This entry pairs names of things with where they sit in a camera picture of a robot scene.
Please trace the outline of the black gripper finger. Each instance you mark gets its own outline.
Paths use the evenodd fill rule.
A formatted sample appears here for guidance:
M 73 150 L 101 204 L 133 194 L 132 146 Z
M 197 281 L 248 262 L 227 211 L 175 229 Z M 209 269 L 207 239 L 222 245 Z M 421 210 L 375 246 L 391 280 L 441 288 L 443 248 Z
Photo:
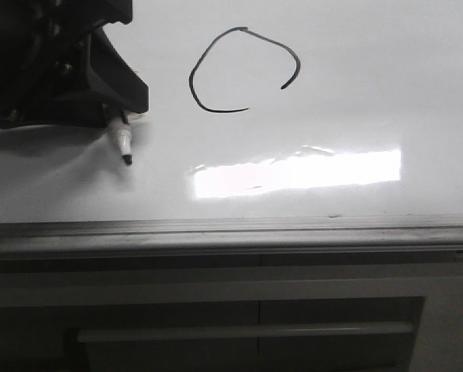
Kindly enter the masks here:
M 105 128 L 121 112 L 144 113 L 148 108 L 147 84 L 98 28 L 42 67 L 17 101 L 0 110 L 0 129 Z

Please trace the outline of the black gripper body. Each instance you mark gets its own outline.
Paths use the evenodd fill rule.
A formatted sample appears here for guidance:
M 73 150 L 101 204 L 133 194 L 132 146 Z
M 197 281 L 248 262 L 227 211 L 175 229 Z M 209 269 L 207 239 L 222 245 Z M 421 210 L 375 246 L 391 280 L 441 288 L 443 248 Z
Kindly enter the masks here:
M 131 1 L 0 1 L 0 111 L 13 109 L 80 39 L 132 19 Z

